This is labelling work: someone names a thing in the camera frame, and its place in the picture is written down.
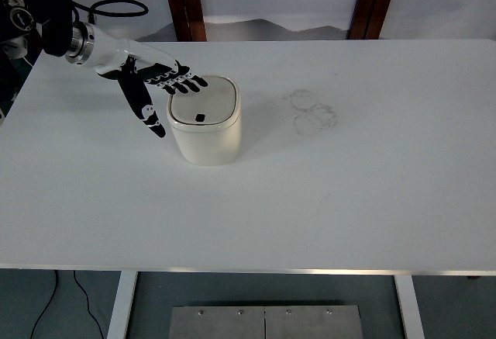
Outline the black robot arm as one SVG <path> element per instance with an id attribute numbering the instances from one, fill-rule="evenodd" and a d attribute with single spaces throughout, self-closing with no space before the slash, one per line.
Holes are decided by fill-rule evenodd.
<path id="1" fill-rule="evenodd" d="M 82 22 L 73 0 L 1 0 L 1 84 L 16 87 L 21 79 L 12 60 L 25 57 L 28 39 L 38 33 L 46 54 L 65 57 L 117 81 L 136 117 L 158 137 L 159 121 L 147 85 L 170 95 L 200 92 L 208 82 L 171 55 L 129 39 L 115 39 L 96 25 Z"/>

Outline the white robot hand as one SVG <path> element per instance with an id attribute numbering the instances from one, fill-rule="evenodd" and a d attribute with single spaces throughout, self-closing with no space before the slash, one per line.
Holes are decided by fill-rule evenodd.
<path id="1" fill-rule="evenodd" d="M 145 83 L 170 95 L 200 92 L 200 87 L 208 86 L 204 78 L 162 50 L 135 40 L 113 38 L 87 22 L 73 24 L 71 45 L 65 57 L 76 66 L 94 68 L 101 76 L 121 70 L 117 82 L 131 110 L 159 138 L 166 136 L 166 130 L 158 119 Z M 160 75 L 144 82 L 137 70 L 155 65 L 159 66 Z"/>

